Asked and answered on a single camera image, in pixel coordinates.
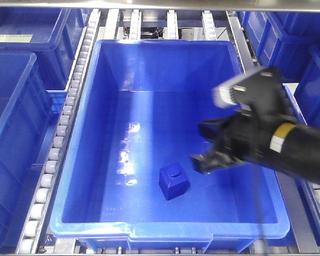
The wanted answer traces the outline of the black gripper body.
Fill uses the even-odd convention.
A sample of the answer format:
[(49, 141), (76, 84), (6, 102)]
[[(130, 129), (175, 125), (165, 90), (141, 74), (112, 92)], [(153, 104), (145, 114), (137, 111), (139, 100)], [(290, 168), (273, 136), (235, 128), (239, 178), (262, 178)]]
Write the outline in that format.
[(249, 162), (282, 172), (278, 153), (270, 150), (271, 137), (282, 123), (280, 114), (258, 116), (254, 113), (236, 113), (199, 123), (199, 134), (212, 147), (203, 154), (191, 156), (193, 169), (206, 174)]

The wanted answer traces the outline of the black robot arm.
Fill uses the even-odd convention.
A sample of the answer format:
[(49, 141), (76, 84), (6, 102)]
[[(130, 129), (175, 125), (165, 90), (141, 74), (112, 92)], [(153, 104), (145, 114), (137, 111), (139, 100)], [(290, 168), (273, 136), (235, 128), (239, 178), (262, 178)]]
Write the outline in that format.
[(253, 112), (206, 120), (198, 128), (212, 145), (206, 153), (191, 156), (199, 173), (252, 163), (320, 185), (320, 128), (292, 116), (262, 119)]

